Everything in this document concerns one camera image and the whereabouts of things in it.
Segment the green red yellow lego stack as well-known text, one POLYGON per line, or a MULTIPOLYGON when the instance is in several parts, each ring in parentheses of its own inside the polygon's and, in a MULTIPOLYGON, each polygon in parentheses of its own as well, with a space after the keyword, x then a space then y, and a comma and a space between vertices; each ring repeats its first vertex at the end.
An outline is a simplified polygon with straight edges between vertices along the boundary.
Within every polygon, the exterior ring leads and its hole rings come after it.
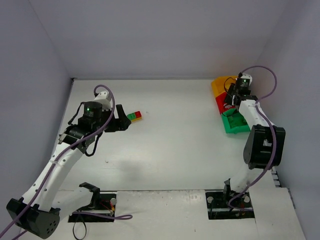
POLYGON ((127 115, 127 118, 133 123, 140 121, 142 119, 142 114, 140 111, 135 111, 127 115))

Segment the green red flower lego stack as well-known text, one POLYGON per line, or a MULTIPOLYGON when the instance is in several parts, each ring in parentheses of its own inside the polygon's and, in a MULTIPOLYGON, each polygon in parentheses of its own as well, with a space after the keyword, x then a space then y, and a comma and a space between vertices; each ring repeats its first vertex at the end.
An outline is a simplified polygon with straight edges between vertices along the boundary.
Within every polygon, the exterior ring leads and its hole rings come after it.
POLYGON ((234 108, 234 106, 232 106, 232 105, 230 105, 230 104, 227 104, 227 103, 224 103, 224 104, 223 104, 223 108, 226 109, 226 110, 228 110, 228 109, 234 108))

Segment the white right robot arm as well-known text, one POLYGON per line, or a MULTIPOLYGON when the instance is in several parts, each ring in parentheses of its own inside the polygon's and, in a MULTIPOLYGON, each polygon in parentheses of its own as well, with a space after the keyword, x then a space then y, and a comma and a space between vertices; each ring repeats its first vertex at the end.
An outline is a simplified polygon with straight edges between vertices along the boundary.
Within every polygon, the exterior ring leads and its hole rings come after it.
POLYGON ((230 203, 243 195, 282 159, 286 131, 265 115, 260 102, 251 94, 252 77, 241 73, 227 90, 226 103, 236 109, 249 127, 243 149, 244 164, 236 175, 224 182, 224 198, 230 203))

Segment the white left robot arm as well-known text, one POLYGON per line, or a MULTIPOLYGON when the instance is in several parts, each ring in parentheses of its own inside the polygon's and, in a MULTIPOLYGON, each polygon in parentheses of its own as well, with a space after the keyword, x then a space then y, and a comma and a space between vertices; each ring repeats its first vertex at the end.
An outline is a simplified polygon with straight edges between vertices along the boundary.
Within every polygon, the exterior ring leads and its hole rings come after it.
POLYGON ((41 239, 49 238, 60 220, 73 212, 100 205, 100 188, 87 182, 64 197, 56 195, 75 163, 82 156, 90 156, 87 152, 90 145, 97 146, 103 133, 125 131, 131 124, 120 104, 87 101, 80 106, 83 115, 76 124, 69 120, 35 183, 21 198, 12 198, 6 206, 14 224, 41 239))

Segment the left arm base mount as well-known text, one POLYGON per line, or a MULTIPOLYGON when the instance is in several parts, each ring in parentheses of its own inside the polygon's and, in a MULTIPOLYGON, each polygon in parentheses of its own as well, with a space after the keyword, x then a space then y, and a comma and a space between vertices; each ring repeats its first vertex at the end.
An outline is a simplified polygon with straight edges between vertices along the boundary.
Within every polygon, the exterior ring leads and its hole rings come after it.
MULTIPOLYGON (((78 209, 80 212, 95 213, 98 215, 114 217, 116 210, 117 193, 103 191, 100 193, 100 199, 93 208, 88 206, 78 209)), ((114 219, 103 218, 95 215, 88 214, 72 214, 67 217, 68 223, 113 223, 114 219)))

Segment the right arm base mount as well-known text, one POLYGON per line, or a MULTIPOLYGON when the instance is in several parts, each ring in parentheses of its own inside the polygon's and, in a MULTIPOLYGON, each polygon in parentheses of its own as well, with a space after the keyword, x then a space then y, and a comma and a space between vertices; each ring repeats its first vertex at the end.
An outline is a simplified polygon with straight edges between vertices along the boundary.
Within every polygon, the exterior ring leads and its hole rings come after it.
POLYGON ((241 220, 254 219, 255 213, 250 198, 250 194, 246 192, 241 197, 232 201, 231 205, 236 208, 231 208, 228 201, 237 193, 231 193, 225 198, 222 190, 206 191, 206 207, 209 220, 241 220))

